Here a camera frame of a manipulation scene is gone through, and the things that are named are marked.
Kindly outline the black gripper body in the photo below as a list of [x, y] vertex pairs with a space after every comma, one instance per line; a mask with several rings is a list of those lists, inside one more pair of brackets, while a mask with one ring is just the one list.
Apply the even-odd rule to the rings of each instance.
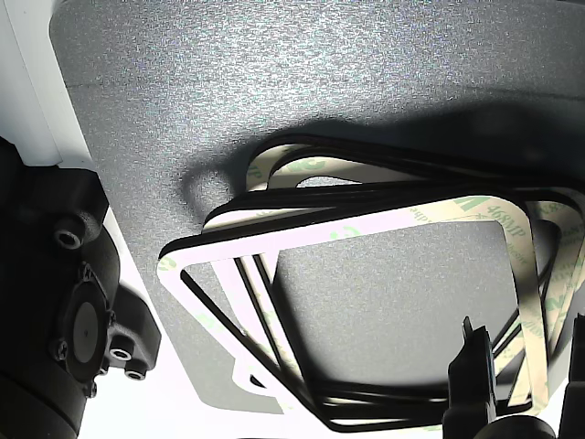
[[475, 439], [556, 439], [553, 428], [531, 415], [512, 415], [497, 419], [480, 430]]

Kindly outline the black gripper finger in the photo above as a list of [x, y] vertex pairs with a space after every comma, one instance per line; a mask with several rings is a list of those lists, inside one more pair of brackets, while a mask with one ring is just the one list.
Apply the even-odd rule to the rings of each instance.
[[485, 326], [462, 323], [463, 347], [448, 367], [449, 406], [442, 416], [442, 437], [475, 436], [496, 417], [492, 343]]
[[574, 320], [569, 364], [569, 381], [565, 389], [559, 424], [560, 439], [584, 437], [584, 315]]

